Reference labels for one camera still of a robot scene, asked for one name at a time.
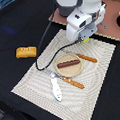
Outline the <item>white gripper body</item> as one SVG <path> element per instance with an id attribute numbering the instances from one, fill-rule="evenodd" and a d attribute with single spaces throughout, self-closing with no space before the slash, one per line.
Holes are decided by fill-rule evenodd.
<path id="1" fill-rule="evenodd" d="M 84 41 L 97 32 L 97 25 L 103 21 L 105 5 L 102 5 L 97 12 L 83 13 L 75 9 L 68 17 L 66 26 L 66 37 L 70 41 L 80 39 Z"/>

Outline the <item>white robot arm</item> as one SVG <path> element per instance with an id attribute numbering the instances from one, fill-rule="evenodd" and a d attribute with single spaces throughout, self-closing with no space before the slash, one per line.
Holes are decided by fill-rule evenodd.
<path id="1" fill-rule="evenodd" d="M 57 0 L 61 7 L 72 7 L 67 17 L 66 37 L 70 41 L 84 41 L 97 32 L 97 25 L 103 21 L 105 4 L 102 0 Z"/>

